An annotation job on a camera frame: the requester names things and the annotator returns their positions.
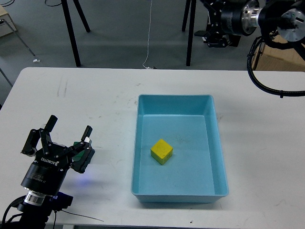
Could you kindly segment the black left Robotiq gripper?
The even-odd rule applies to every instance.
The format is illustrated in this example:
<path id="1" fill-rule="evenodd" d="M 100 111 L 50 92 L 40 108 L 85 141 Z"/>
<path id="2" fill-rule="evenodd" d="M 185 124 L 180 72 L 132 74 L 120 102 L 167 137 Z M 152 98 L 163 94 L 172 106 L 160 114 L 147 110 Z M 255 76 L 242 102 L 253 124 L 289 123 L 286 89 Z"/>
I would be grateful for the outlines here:
<path id="1" fill-rule="evenodd" d="M 47 196 L 56 196 L 60 190 L 68 168 L 83 174 L 95 153 L 90 135 L 92 127 L 87 126 L 81 140 L 70 147 L 51 141 L 51 131 L 58 118 L 51 115 L 46 125 L 40 129 L 32 129 L 21 151 L 27 156 L 35 156 L 21 186 L 28 190 Z M 41 141 L 42 148 L 37 150 Z"/>

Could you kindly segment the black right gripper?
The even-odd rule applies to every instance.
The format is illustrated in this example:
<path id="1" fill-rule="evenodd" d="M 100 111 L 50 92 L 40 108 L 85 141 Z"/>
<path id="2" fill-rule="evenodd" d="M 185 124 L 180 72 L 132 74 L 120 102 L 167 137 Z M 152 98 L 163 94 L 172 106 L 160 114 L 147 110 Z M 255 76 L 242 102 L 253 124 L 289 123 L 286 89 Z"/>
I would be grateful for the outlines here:
<path id="1" fill-rule="evenodd" d="M 243 25 L 242 16 L 246 0 L 202 0 L 208 10 L 210 29 L 197 31 L 209 48 L 225 48 L 232 44 L 229 35 L 249 36 Z"/>

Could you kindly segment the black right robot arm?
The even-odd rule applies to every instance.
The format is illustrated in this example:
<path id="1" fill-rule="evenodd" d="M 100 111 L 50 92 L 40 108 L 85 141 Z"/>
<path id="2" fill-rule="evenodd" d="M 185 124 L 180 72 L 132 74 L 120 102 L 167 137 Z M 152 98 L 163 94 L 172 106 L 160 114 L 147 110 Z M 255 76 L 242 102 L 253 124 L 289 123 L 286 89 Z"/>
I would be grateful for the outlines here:
<path id="1" fill-rule="evenodd" d="M 291 49 L 305 42 L 305 2 L 269 0 L 204 0 L 209 26 L 195 33 L 214 47 L 232 43 L 232 36 L 250 36 L 260 29 L 265 43 L 276 49 Z"/>

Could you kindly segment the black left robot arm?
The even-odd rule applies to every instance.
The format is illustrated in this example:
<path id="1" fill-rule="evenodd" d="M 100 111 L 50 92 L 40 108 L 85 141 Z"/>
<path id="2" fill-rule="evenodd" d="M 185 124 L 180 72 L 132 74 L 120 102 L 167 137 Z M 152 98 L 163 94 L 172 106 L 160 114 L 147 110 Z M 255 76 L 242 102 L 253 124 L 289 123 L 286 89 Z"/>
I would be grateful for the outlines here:
<path id="1" fill-rule="evenodd" d="M 92 127 L 87 126 L 81 140 L 67 147 L 51 140 L 57 120 L 51 115 L 44 127 L 30 131 L 21 151 L 34 157 L 21 183 L 28 193 L 7 207 L 2 229 L 43 229 L 52 212 L 71 205 L 73 197 L 59 190 L 70 168 L 82 174 L 91 162 L 95 153 L 90 140 Z"/>

